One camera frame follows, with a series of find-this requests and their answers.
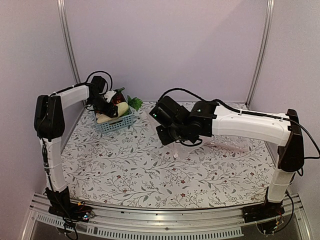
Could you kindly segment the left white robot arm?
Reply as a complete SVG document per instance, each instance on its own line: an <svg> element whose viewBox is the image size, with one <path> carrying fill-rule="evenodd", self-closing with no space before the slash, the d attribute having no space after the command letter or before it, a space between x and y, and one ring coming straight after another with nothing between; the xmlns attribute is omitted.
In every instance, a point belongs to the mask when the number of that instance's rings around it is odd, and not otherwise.
<svg viewBox="0 0 320 240"><path fill-rule="evenodd" d="M118 106L105 94L112 84L100 72L91 73L86 81L39 95L36 100L34 128L42 145L43 167L46 173L47 190L55 194L69 192L61 160L61 142L65 132L64 110L74 104L85 102L93 111L110 118L118 117Z"/></svg>

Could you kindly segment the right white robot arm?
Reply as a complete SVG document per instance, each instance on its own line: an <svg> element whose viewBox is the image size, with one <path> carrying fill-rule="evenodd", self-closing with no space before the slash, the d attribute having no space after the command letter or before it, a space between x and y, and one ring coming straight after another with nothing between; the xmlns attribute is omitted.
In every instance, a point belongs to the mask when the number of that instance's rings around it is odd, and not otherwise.
<svg viewBox="0 0 320 240"><path fill-rule="evenodd" d="M278 210L294 172L304 160L304 139L295 110L287 113L263 113L232 108L220 100L200 100L191 110L169 96L161 97L150 111L158 122L156 132L166 146L200 137L232 136L269 142L278 147L277 166L267 189L266 201L259 206L262 218Z"/></svg>

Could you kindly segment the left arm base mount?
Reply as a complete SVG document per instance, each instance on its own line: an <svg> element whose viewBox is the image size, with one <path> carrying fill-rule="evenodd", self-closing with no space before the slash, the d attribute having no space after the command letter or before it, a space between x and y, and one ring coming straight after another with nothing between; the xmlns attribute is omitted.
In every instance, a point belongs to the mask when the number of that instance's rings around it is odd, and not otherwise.
<svg viewBox="0 0 320 240"><path fill-rule="evenodd" d="M74 222L88 222L95 216L93 208L86 205L84 201L72 203L69 188L66 187L61 192L45 188L47 199L50 202L48 212Z"/></svg>

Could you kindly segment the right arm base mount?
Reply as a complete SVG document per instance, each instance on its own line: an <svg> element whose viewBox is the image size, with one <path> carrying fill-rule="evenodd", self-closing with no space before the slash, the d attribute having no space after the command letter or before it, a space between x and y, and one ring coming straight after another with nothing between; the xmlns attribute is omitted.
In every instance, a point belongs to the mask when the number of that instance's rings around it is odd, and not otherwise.
<svg viewBox="0 0 320 240"><path fill-rule="evenodd" d="M278 229L283 214L285 213L282 203L263 203L245 206L241 209L245 223L256 223L257 229L263 235L271 235Z"/></svg>

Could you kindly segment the white daikon radish toy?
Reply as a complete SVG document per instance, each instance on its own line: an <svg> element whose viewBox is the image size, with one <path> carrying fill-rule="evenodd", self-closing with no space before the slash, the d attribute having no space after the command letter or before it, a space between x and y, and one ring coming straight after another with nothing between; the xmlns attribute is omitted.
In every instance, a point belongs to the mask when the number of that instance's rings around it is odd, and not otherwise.
<svg viewBox="0 0 320 240"><path fill-rule="evenodd" d="M107 116L105 114L98 113L99 116L97 119L97 123L101 124L101 123L105 123L105 122L108 122L111 120L116 120L116 119L120 118L121 116L123 116L129 108L133 108L136 111L138 111L143 105L143 101L138 97L130 97L129 95L127 95L124 98L125 98L125 102L121 102L119 104L114 104L114 106L116 107L116 112L114 115Z"/></svg>

